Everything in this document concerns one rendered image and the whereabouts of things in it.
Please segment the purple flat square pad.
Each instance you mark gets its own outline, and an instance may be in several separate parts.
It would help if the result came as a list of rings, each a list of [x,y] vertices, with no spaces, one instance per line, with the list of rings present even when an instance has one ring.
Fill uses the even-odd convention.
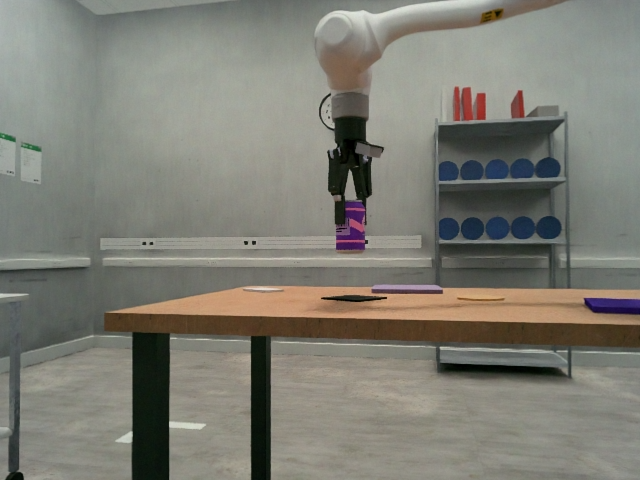
[[[441,289],[441,290],[399,290],[399,289]],[[376,294],[443,294],[438,285],[374,285],[371,293]]]

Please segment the purple drink can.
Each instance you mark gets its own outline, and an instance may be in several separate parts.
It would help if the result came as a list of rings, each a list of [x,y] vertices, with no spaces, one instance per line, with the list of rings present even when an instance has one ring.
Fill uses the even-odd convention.
[[[361,254],[365,251],[365,207],[362,200],[345,200],[345,224],[336,225],[336,251]]]

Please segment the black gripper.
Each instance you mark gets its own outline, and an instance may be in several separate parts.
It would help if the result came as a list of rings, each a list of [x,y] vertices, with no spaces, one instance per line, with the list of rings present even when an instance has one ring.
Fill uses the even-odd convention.
[[[366,121],[358,118],[339,119],[334,122],[335,149],[327,151],[329,158],[328,192],[335,201],[335,224],[345,224],[345,188],[349,169],[352,172],[356,200],[365,207],[372,195],[372,157],[355,152],[354,141],[366,141]],[[358,166],[358,167],[356,167]],[[361,192],[361,193],[360,193]]]

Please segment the purple flat rectangular slab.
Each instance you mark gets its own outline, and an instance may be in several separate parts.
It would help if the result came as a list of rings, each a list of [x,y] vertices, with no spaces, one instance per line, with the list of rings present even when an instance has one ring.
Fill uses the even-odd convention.
[[[640,299],[619,299],[619,298],[584,298],[584,299],[586,299],[584,300],[584,303],[593,313],[639,314],[640,315]]]

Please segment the black square slate coaster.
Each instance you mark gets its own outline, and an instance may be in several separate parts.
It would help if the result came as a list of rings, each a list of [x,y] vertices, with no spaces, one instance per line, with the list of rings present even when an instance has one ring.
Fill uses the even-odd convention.
[[[324,299],[324,300],[337,300],[337,301],[350,301],[350,302],[364,302],[364,301],[387,299],[387,297],[364,296],[364,295],[341,295],[341,296],[321,297],[321,299]],[[352,300],[346,300],[346,299],[352,299]],[[362,300],[362,299],[366,299],[366,300]]]

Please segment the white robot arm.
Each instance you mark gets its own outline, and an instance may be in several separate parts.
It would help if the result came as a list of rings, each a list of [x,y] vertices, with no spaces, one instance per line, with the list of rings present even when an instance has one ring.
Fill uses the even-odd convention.
[[[331,92],[331,119],[369,120],[372,65],[386,47],[409,34],[482,26],[570,0],[453,0],[381,14],[336,11],[318,24],[317,60]],[[362,27],[363,26],[363,27]]]

